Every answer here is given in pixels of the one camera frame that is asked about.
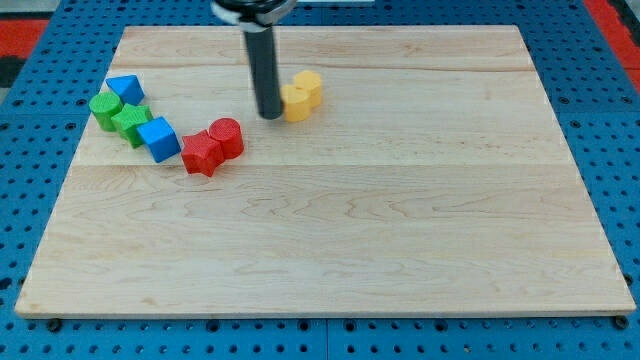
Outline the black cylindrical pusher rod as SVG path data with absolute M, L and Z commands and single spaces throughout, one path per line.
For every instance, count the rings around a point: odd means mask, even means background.
M 244 39 L 258 114 L 264 119 L 277 119 L 283 113 L 283 105 L 273 28 L 245 32 Z

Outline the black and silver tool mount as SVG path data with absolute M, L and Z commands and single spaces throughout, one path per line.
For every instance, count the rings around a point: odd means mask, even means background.
M 262 32 L 286 17 L 296 0 L 212 0 L 212 13 L 245 32 Z

